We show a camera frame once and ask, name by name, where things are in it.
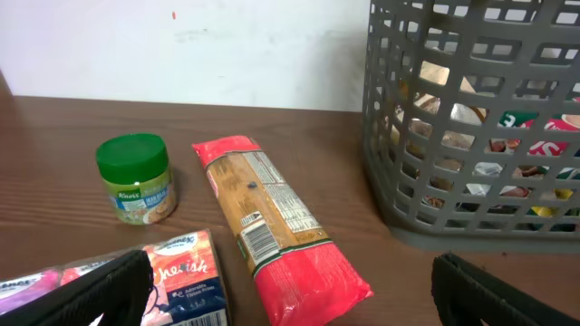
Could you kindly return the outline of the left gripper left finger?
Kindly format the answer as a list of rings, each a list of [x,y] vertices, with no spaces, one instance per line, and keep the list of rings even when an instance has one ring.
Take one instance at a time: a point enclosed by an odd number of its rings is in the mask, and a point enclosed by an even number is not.
[[[139,325],[153,288],[148,255],[132,250],[1,316],[3,325]]]

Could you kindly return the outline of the beige coffee snack bag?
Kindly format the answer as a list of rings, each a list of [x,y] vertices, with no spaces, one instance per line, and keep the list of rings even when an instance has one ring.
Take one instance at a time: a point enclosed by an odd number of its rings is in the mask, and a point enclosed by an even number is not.
[[[425,62],[420,67],[420,77],[423,80],[440,86],[445,85],[449,74],[450,70],[448,68],[430,62]],[[412,93],[409,84],[404,80],[398,81],[397,86],[398,92],[403,99],[412,98],[412,107],[414,109],[419,110],[419,112],[426,114],[430,118],[434,118],[441,113],[441,97],[426,91]],[[488,112],[484,109],[455,103],[444,114],[444,117],[459,125],[481,127],[486,121],[487,115]],[[402,141],[401,129],[406,128],[412,135],[428,139],[433,135],[435,126],[421,117],[408,114],[401,102],[394,105],[393,117],[395,122],[392,124],[390,134],[392,144],[399,145],[402,143],[409,155],[416,159],[424,160],[428,156],[428,149],[413,139]],[[473,148],[475,141],[476,136],[473,133],[446,129],[442,132],[440,145],[446,148],[468,151]],[[465,167],[463,158],[443,154],[435,155],[432,163],[435,168],[455,173],[459,173]],[[503,167],[498,163],[479,162],[474,165],[472,174],[475,176],[497,177],[502,171]],[[443,192],[450,192],[455,188],[453,180],[437,175],[430,177],[427,185]]]

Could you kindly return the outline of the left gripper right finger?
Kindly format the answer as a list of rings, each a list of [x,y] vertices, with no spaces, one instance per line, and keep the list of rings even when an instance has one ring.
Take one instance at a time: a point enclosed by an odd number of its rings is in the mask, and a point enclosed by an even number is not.
[[[431,295],[444,326],[579,326],[453,253],[433,260]]]

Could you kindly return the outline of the Kleenex tissue multipack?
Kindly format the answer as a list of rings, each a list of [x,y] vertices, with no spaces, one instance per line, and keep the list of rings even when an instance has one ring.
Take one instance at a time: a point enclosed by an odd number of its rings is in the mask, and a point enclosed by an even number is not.
[[[148,255],[153,272],[153,288],[139,325],[230,324],[227,292],[212,237],[207,230],[3,281],[1,316],[132,250],[141,250]]]

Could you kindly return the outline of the green lid Knorr jar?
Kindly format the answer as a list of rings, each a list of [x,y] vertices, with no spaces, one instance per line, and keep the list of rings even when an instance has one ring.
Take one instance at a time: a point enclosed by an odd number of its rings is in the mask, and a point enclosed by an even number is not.
[[[96,164],[117,217],[130,225],[153,225],[175,210],[178,200],[162,137],[122,135],[103,142]]]

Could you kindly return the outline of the orange spaghetti package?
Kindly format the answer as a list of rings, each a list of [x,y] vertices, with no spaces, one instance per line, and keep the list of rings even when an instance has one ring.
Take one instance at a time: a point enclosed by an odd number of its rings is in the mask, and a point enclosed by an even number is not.
[[[325,325],[371,286],[262,148],[247,136],[195,143],[273,325]]]

